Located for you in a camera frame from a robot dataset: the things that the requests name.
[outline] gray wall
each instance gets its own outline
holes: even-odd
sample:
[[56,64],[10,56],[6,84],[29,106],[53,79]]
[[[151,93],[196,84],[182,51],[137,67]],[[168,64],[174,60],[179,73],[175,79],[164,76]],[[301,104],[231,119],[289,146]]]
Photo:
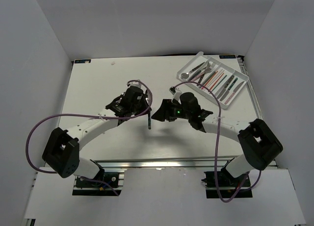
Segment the gray wall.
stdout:
[[307,223],[314,225],[314,5],[275,0],[247,55],[264,119],[281,140]]
[[[0,221],[19,226],[35,171],[25,141],[36,122],[60,111],[71,62],[36,0],[0,0]],[[56,120],[39,128],[31,157],[41,154]]]
[[70,59],[246,54],[274,0],[37,0]]

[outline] fork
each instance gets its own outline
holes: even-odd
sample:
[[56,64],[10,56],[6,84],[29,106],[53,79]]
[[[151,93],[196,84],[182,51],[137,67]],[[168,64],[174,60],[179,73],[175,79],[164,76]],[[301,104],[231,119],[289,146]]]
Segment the fork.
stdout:
[[205,74],[209,73],[215,66],[216,66],[216,63],[212,63],[209,67],[206,67],[205,70],[201,74],[199,74],[197,77],[195,77],[193,81],[199,78],[198,83],[201,83]]

